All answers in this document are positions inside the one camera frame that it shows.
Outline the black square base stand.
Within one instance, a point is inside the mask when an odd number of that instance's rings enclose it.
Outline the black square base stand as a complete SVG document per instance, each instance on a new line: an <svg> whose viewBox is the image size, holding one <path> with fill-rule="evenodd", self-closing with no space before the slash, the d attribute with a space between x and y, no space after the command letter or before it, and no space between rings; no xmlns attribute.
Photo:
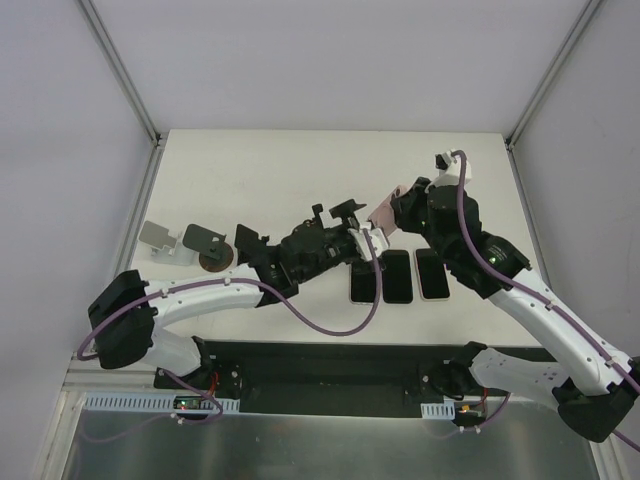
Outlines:
<svg viewBox="0 0 640 480"><path fill-rule="evenodd" d="M236 226L234 247L238 256L238 264L248 264L250 267L271 264L273 246L269 244L269 237L260 236L256 231L243 224Z"/></svg>

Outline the black round clamp stand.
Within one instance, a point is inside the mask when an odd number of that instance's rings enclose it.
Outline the black round clamp stand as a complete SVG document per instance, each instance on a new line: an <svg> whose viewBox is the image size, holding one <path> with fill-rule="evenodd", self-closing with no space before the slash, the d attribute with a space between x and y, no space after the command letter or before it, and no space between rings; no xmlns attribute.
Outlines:
<svg viewBox="0 0 640 480"><path fill-rule="evenodd" d="M356 212L364 207L364 203L358 203L354 199L349 199L330 208L329 215L332 219L340 219L341 224L345 228L359 229L360 222L356 217ZM312 206L313 217L310 220L311 225L324 228L324 224L321 219L321 213L323 211L324 207L321 203Z"/></svg>

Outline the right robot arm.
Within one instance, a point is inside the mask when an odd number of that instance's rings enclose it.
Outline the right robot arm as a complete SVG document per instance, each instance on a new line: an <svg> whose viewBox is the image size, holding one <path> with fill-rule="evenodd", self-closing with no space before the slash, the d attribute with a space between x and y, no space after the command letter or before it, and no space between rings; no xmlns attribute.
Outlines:
<svg viewBox="0 0 640 480"><path fill-rule="evenodd" d="M400 230L421 235L459 283L510 315L553 357L535 364L470 342L453 361L452 387L529 398L581 437L606 440L639 397L639 361L580 320L513 244L485 231L477 202L457 186L434 187L420 177L390 204Z"/></svg>

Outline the round brown base stand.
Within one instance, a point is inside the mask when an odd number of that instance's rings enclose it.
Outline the round brown base stand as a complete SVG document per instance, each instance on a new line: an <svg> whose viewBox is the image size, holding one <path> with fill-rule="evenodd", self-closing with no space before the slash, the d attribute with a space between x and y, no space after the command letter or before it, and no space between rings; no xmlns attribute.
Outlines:
<svg viewBox="0 0 640 480"><path fill-rule="evenodd" d="M182 243L197 253L199 265L207 272L221 272L233 262L234 252L226 242L226 236L200 225L189 224Z"/></svg>

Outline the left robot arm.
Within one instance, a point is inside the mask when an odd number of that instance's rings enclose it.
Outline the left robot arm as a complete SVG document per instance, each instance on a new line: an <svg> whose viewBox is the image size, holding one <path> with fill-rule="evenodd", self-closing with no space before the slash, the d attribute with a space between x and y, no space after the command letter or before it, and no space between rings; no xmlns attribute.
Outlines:
<svg viewBox="0 0 640 480"><path fill-rule="evenodd" d="M212 369L203 342L169 326L218 311L289 306L302 284L342 264L370 261L376 252L371 223L354 218L334 227L306 220L276 245L239 225L236 248L237 266L193 279L118 274L88 308L91 332L78 358L96 359L105 370L141 362L170 371L188 388L202 388Z"/></svg>

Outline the white phone stand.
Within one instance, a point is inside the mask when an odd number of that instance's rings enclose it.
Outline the white phone stand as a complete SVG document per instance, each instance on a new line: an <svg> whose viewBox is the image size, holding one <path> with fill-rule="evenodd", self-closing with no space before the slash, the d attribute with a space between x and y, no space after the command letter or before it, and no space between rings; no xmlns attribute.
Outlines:
<svg viewBox="0 0 640 480"><path fill-rule="evenodd" d="M196 252L182 243L181 232L172 235L168 228L152 221L144 221L138 241L150 250L155 263L190 266L194 262Z"/></svg>

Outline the pink phone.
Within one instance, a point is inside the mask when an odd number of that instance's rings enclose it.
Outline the pink phone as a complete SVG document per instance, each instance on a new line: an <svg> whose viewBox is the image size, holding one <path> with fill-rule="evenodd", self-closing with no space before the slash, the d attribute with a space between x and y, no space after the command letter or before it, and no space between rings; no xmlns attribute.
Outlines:
<svg viewBox="0 0 640 480"><path fill-rule="evenodd" d="M425 301L448 300L447 274L439 256L429 248L417 249L415 260L421 298Z"/></svg>
<svg viewBox="0 0 640 480"><path fill-rule="evenodd" d="M382 230L386 237L390 237L397 229L394 210L391 202L405 195L408 188L404 185L396 186L392 192L372 211L367 220L375 227Z"/></svg>

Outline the black phone white case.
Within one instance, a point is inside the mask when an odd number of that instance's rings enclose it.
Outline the black phone white case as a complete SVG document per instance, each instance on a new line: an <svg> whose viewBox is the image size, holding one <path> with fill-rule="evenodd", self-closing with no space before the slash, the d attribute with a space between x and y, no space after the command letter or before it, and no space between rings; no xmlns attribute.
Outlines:
<svg viewBox="0 0 640 480"><path fill-rule="evenodd" d="M371 304L376 295L376 276L373 267L366 262L350 265L349 299L354 304Z"/></svg>

